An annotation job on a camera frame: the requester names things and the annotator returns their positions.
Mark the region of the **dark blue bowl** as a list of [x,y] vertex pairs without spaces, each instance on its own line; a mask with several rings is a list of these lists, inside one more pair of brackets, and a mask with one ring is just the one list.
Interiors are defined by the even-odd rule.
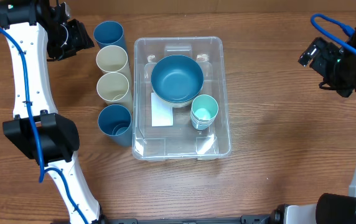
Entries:
[[185,55],[170,55],[161,59],[151,73],[154,93],[169,103],[186,103],[195,98],[204,85],[200,65]]

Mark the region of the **mint green small cup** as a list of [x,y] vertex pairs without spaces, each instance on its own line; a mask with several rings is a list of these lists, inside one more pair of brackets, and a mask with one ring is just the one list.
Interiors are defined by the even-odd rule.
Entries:
[[218,115],[219,106],[216,99],[210,95],[197,96],[191,106],[191,113],[201,121],[211,121]]

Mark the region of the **light blue small cup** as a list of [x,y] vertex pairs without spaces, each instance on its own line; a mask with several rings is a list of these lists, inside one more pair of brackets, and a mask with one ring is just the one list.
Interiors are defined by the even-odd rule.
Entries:
[[210,124],[199,124],[199,123],[192,123],[193,127],[196,130],[202,131],[210,127]]

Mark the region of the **pink small cup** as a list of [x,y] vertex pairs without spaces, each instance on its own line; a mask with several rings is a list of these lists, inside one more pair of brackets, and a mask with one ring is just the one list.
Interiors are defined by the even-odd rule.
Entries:
[[195,124],[198,124],[198,125],[211,125],[214,120],[215,120],[215,117],[213,117],[212,119],[200,119],[198,117],[196,117],[196,115],[194,115],[193,113],[190,114],[190,117],[191,117],[191,120],[195,123]]

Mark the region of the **grey small cup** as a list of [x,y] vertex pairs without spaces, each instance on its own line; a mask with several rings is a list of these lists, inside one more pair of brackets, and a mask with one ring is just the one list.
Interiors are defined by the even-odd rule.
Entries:
[[191,118],[193,127],[198,130],[207,129],[214,121],[214,119],[202,120],[195,117]]

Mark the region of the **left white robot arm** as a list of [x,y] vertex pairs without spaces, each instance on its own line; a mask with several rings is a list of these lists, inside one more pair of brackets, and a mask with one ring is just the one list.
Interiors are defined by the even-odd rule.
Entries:
[[94,46],[85,26],[65,2],[0,1],[0,34],[9,45],[15,89],[13,118],[2,124],[5,137],[36,161],[39,180],[52,178],[70,223],[106,223],[78,161],[78,129],[57,110],[47,66]]

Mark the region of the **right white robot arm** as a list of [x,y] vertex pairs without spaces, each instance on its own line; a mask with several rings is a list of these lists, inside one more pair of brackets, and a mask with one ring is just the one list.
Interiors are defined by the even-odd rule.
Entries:
[[[300,56],[323,77],[319,87],[348,97],[356,92],[356,39],[350,48],[338,48],[318,37]],[[322,194],[310,205],[280,205],[265,223],[356,223],[356,167],[348,195]]]

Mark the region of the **clear plastic storage container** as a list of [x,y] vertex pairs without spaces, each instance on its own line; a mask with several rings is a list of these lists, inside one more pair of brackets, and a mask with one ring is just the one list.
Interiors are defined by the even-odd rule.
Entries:
[[[201,94],[214,97],[219,106],[209,128],[199,131],[193,127],[190,106],[172,108],[172,126],[152,127],[151,73],[158,61],[169,55],[185,55],[200,65],[204,74]],[[133,63],[132,153],[136,159],[211,160],[231,153],[223,44],[218,37],[143,37],[134,43]]]

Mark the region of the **far dark blue tall cup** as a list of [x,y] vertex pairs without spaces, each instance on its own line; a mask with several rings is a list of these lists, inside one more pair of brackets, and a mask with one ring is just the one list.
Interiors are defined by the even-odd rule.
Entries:
[[124,29],[119,22],[102,22],[95,27],[93,35],[99,48],[102,49],[109,45],[117,45],[127,52]]

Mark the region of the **dark blue tall cup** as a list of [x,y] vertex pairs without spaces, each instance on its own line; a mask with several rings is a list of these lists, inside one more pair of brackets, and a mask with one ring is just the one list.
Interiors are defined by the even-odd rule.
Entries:
[[131,147],[133,122],[130,111],[122,105],[109,105],[98,116],[98,127],[115,143]]
[[124,29],[119,22],[102,22],[95,27],[93,35],[99,48],[102,49],[109,45],[117,45],[127,52]]

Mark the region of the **far cream tall cup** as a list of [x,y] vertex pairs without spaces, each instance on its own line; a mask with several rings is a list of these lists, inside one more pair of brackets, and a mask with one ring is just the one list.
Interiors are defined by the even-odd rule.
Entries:
[[103,47],[96,55],[96,64],[104,74],[121,73],[128,79],[129,84],[132,84],[129,57],[124,48],[117,45]]

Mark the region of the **cream tall cup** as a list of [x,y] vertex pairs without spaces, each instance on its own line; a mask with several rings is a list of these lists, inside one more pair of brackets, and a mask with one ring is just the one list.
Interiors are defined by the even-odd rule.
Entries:
[[96,64],[104,74],[121,73],[128,79],[129,84],[132,84],[129,57],[124,48],[117,45],[103,47],[96,55]]
[[104,74],[96,84],[96,90],[107,105],[119,104],[133,112],[133,97],[128,79],[121,73]]

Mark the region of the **near dark blue tall cup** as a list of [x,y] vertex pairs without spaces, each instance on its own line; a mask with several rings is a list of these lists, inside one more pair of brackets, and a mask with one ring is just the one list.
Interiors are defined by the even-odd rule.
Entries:
[[98,127],[115,143],[131,147],[133,122],[130,111],[122,105],[109,105],[98,116]]

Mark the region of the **white paper label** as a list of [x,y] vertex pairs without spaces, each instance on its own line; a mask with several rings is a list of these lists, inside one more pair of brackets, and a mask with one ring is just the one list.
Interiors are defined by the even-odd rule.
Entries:
[[151,124],[152,127],[172,126],[172,107],[162,101],[155,93],[151,93]]

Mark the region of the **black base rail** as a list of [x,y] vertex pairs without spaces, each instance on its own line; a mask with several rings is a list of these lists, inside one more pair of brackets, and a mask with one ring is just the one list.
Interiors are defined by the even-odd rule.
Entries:
[[100,221],[93,223],[102,224],[269,224],[283,223],[284,211],[287,204],[279,205],[270,215],[242,215],[241,217],[229,218],[184,218],[184,219],[158,219],[158,220],[137,220],[135,218],[107,219],[101,215]]

